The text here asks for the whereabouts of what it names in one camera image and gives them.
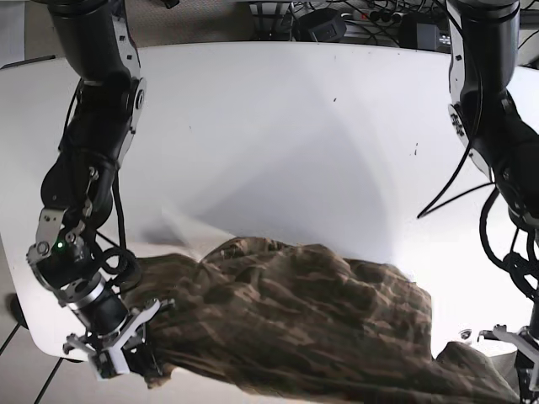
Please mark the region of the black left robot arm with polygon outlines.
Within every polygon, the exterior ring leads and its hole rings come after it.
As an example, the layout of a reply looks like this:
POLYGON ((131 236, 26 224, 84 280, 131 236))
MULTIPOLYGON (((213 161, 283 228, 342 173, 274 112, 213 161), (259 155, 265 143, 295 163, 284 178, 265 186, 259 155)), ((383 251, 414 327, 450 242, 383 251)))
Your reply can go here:
MULTIPOLYGON (((451 64, 449 106, 452 125, 466 147, 465 158, 492 179, 494 188, 483 204, 479 236, 488 260, 505 271, 533 303, 538 288, 538 134, 520 117, 508 85, 517 54, 520 4, 517 1, 446 1, 440 5, 449 20, 451 64), (526 255, 510 250, 498 258, 488 240, 488 215, 503 197, 517 231, 526 235, 526 255)), ((497 325, 482 330, 488 340, 516 349, 513 391, 488 357, 474 348, 451 342, 438 360, 463 387, 457 403, 536 403, 538 401, 538 308, 528 326, 510 332, 497 325)))

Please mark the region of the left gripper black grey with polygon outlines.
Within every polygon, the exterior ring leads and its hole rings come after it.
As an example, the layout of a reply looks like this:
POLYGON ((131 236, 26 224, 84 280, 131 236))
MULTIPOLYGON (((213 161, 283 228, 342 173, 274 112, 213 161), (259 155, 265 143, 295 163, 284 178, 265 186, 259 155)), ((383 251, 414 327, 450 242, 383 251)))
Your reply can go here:
POLYGON ((520 403, 538 403, 538 340, 521 328, 508 332, 506 326, 497 325, 493 331, 482 330, 478 340, 507 343, 515 348, 512 353, 494 355, 495 369, 519 397, 520 403))

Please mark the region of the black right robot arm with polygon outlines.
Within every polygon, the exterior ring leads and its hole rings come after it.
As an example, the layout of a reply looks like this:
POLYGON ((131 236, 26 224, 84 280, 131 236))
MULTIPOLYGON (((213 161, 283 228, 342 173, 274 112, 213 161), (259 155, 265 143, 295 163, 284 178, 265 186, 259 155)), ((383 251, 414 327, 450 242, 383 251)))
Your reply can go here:
POLYGON ((166 304, 128 308, 141 283, 127 247, 119 171, 140 119, 146 82, 122 1, 49 1, 64 55, 79 81, 59 154, 41 185, 43 203, 26 259, 39 283, 85 332, 68 336, 102 378, 152 366, 147 324, 166 304))

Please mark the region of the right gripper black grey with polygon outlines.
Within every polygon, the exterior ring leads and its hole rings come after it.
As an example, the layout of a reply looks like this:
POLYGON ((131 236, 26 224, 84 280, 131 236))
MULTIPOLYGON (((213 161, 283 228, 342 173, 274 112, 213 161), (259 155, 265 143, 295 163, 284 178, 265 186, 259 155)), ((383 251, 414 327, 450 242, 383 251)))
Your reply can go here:
POLYGON ((67 303, 85 333, 66 337, 65 355, 80 351, 91 362, 126 362, 149 344, 147 324, 175 307, 173 299, 151 299, 142 308, 127 308, 111 290, 94 290, 67 303))

